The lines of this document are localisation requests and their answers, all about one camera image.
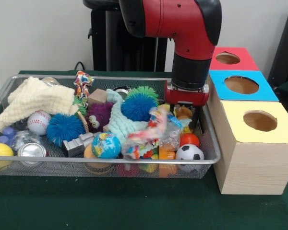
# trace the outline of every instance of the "wire mesh basket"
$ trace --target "wire mesh basket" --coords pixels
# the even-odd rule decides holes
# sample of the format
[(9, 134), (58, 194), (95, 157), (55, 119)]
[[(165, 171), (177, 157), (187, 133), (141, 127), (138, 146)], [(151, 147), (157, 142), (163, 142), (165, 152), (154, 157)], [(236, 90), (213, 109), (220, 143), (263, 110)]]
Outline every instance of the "wire mesh basket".
[[(74, 88), (74, 76), (35, 75), (34, 77), (53, 77), (61, 85)], [(14, 76), (6, 81), (0, 90), (0, 113), (8, 106), (8, 96), (27, 79), (28, 75)], [(113, 89), (128, 85), (135, 88), (147, 85), (156, 90), (161, 100), (164, 99), (164, 86), (170, 79), (166, 78), (131, 78), (131, 77), (95, 77), (95, 89)], [(213, 163), (220, 159), (220, 149), (216, 134), (206, 106), (200, 112), (196, 135), (201, 142), (205, 160), (127, 160), (127, 159), (88, 159), (83, 154), (66, 158), (63, 150), (41, 137), (41, 144), (49, 156), (44, 157), (3, 157), (0, 164), (7, 165), (0, 169), (0, 175), (10, 176), (71, 176), (71, 177), (150, 177), (150, 178), (197, 178), (204, 177)], [(35, 167), (28, 167), (25, 161), (40, 161)]]

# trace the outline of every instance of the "red ball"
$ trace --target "red ball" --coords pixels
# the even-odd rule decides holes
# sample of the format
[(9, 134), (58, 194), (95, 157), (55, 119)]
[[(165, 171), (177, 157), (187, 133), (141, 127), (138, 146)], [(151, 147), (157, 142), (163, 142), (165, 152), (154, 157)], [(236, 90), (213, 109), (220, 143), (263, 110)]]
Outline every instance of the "red ball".
[(187, 144), (192, 144), (192, 145), (196, 145), (197, 147), (200, 147), (200, 140), (196, 135), (192, 133), (182, 134), (180, 137), (180, 146), (187, 145)]

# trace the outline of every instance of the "stacked wooden boxes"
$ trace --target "stacked wooden boxes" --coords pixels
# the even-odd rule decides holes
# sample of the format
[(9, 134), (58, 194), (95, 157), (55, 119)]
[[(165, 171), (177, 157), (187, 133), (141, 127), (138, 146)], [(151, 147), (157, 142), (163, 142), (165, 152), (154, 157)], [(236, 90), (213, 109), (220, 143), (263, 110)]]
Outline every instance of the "stacked wooden boxes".
[(245, 48), (217, 47), (207, 102), (222, 151), (222, 194), (280, 195), (288, 182), (288, 113)]

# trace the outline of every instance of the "blue koosh ball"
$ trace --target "blue koosh ball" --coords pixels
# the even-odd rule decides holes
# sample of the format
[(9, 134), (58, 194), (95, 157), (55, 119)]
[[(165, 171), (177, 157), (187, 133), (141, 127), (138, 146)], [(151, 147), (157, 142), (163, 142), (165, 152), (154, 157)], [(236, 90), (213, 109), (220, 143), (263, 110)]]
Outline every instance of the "blue koosh ball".
[(56, 146), (61, 147), (64, 140), (71, 141), (84, 134), (82, 121), (75, 115), (54, 115), (47, 126), (47, 138)]
[(132, 121), (149, 121), (149, 111), (152, 107), (158, 107), (154, 97), (134, 93), (121, 104), (121, 113)]
[(119, 139), (110, 132), (99, 134), (92, 142), (92, 152), (97, 158), (117, 158), (120, 148)]

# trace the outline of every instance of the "purple plush toy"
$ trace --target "purple plush toy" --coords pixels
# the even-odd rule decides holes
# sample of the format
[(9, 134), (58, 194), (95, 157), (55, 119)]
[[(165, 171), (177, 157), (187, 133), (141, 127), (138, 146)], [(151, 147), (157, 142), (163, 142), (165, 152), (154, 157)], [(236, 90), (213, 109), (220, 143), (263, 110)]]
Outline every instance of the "purple plush toy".
[(92, 133), (102, 132), (102, 127), (109, 123), (113, 103), (94, 103), (91, 105), (85, 119)]

